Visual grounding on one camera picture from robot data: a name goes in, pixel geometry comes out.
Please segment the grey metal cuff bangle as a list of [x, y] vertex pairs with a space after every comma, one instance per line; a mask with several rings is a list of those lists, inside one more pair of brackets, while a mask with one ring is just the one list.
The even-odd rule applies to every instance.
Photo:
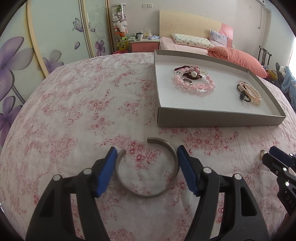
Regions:
[[137, 140], [125, 143], [115, 161], [115, 174], [127, 192], [152, 199], [174, 187], [179, 166], [173, 145], [150, 137], [146, 143]]

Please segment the dark wooden chair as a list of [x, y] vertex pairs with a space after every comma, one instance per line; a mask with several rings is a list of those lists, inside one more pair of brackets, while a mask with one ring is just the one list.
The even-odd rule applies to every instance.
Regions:
[[267, 49], [265, 49], [262, 46], [259, 46], [259, 53], [258, 53], [257, 60], [260, 62], [262, 66], [266, 66], [266, 67], [269, 66], [271, 57], [272, 57], [272, 54]]

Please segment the grey cardboard tray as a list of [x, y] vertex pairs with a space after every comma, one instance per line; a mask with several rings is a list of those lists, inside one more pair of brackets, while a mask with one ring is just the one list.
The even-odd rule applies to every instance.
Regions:
[[[188, 80], [174, 77], [175, 68], [184, 65], [201, 69], [202, 78], [193, 82], [193, 88]], [[239, 65], [195, 53], [156, 50], [154, 68], [160, 127], [277, 126], [286, 118], [263, 79]], [[260, 105], [240, 98], [239, 81], [259, 92]]]

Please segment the floral pink bedsheet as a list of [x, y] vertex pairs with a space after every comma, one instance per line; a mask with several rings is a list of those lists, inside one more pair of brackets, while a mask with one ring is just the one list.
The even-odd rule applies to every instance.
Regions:
[[262, 149], [295, 151], [295, 112], [267, 83], [286, 118], [279, 126], [160, 128], [152, 53], [109, 55], [62, 66], [29, 97], [1, 152], [1, 207], [25, 237], [34, 209], [55, 174], [74, 176], [110, 147], [159, 137], [187, 151], [217, 173], [240, 173], [274, 237], [285, 216], [275, 175], [261, 162]]

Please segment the salmon pink duvet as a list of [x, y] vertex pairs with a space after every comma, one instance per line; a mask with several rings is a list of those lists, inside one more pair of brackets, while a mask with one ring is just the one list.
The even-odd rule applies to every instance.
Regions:
[[207, 52], [211, 57], [219, 58], [247, 68], [261, 78], [267, 77], [267, 72], [259, 63], [259, 61], [250, 54], [247, 54], [243, 51], [228, 47], [215, 46], [209, 48]]

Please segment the small lilac pillow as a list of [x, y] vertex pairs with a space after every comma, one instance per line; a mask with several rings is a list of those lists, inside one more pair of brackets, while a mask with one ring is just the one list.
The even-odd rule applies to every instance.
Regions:
[[220, 34], [214, 30], [209, 30], [209, 41], [214, 46], [227, 47], [228, 36]]

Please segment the floral white pillow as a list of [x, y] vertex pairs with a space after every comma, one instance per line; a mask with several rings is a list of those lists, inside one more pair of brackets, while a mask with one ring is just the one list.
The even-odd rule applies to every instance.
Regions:
[[206, 38], [195, 37], [183, 34], [172, 34], [173, 40], [178, 45], [209, 49], [214, 45]]

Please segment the pink bedside table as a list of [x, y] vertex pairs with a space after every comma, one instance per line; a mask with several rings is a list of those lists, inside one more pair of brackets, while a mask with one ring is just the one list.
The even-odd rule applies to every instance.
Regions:
[[154, 52], [159, 49], [160, 40], [134, 40], [129, 41], [130, 51], [138, 52]]

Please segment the beige pink headboard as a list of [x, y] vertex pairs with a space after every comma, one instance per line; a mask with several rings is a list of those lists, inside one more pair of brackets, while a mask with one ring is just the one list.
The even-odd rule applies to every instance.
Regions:
[[191, 13], [174, 10], [159, 11], [159, 36], [171, 38], [172, 34], [183, 34], [208, 38], [210, 30], [228, 36], [227, 46], [232, 47], [233, 28], [220, 21]]

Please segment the wardrobe with flower doors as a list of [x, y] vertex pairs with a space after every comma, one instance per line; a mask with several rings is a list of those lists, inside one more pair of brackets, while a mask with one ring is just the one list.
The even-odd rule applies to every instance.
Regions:
[[109, 1], [1, 1], [1, 142], [55, 69], [112, 51]]

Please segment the white mug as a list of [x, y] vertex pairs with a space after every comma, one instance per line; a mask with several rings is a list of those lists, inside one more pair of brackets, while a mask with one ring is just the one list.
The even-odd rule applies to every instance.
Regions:
[[138, 41], [141, 41], [144, 37], [144, 34], [143, 33], [137, 33], [137, 40]]

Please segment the plush toy display tube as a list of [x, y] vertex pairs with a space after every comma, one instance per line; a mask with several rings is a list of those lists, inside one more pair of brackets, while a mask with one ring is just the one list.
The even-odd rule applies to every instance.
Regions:
[[114, 4], [110, 7], [111, 29], [115, 51], [125, 51], [128, 48], [128, 26], [126, 21], [126, 4]]

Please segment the wall power socket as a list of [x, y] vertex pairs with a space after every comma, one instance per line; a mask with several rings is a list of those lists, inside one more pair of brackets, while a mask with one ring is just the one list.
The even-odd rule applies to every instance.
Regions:
[[152, 4], [142, 4], [142, 8], [152, 8]]

